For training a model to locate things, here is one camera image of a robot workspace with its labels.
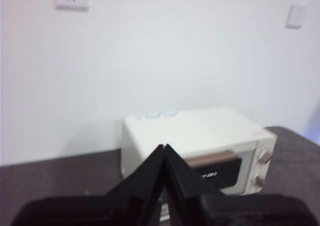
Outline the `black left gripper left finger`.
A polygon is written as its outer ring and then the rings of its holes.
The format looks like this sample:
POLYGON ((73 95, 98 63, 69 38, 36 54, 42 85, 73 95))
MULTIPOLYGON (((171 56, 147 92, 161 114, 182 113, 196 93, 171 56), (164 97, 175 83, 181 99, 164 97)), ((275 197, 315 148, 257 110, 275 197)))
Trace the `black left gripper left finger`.
POLYGON ((13 225, 159 224, 165 148, 159 145, 126 179, 106 194, 47 197, 25 204, 13 225))

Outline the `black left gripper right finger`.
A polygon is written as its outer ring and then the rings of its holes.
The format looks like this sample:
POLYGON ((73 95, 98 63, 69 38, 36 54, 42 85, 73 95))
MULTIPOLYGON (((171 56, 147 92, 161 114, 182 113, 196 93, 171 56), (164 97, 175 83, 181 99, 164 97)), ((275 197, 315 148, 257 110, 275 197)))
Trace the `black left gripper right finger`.
POLYGON ((317 225, 300 199, 281 194, 226 195, 164 147, 166 188, 173 225, 317 225))

